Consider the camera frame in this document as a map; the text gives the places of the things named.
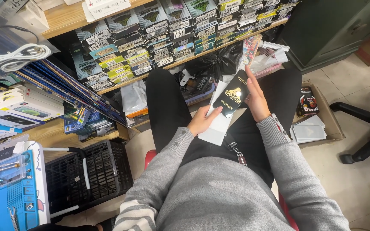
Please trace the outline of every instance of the black plastic bag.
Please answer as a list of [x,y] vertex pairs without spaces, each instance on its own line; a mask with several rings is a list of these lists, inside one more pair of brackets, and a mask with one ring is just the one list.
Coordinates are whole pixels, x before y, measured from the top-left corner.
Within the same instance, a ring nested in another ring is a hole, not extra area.
[[223,80],[222,75],[236,73],[239,59],[242,56],[243,41],[203,55],[185,63],[185,69],[196,78],[214,77],[215,81]]

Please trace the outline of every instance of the black plastic crate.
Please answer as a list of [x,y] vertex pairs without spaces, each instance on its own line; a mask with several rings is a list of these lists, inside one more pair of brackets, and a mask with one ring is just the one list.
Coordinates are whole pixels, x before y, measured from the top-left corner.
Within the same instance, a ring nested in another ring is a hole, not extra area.
[[56,213],[78,205],[77,210],[51,220],[76,214],[125,194],[133,185],[125,146],[108,140],[84,148],[92,198],[87,200],[82,159],[70,153],[45,164],[49,212]]

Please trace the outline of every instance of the tiled floor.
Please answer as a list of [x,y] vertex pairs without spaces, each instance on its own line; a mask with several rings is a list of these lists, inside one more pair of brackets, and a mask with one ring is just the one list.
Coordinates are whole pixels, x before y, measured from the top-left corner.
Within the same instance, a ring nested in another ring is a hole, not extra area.
[[[312,81],[330,103],[341,101],[370,111],[370,67],[355,55],[305,74],[303,80]],[[370,157],[352,165],[341,164],[338,160],[339,153],[352,153],[370,138],[370,124],[342,112],[336,112],[335,116],[347,138],[332,144],[304,148],[302,153],[328,196],[338,202],[350,227],[370,229]],[[126,145],[134,179],[143,171],[146,152],[154,148],[151,130],[136,134]],[[60,224],[96,224],[117,214],[122,200],[123,196],[117,197],[66,217]]]

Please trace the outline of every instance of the green metal cabinet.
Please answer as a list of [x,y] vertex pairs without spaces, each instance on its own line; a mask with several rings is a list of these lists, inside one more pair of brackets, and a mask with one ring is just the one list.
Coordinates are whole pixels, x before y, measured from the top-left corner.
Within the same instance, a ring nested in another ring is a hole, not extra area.
[[281,33],[291,47],[286,64],[303,74],[348,57],[368,37],[370,0],[304,0]]

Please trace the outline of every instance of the hand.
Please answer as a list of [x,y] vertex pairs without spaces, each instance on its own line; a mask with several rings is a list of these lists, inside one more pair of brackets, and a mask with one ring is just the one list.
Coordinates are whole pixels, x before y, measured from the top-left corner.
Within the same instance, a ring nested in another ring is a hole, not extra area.
[[266,103],[264,92],[261,90],[257,79],[249,70],[248,66],[245,66],[245,72],[248,75],[248,80],[246,81],[246,83],[250,94],[244,100],[244,102],[251,110],[254,120],[256,122],[260,122],[261,120],[270,116],[268,104]]
[[209,105],[200,107],[197,113],[192,118],[191,122],[188,124],[187,128],[189,128],[194,137],[206,131],[212,123],[213,119],[215,119],[215,117],[217,117],[222,111],[222,106],[219,106],[215,110],[213,110],[213,112],[209,116],[206,116],[209,111],[209,107]]

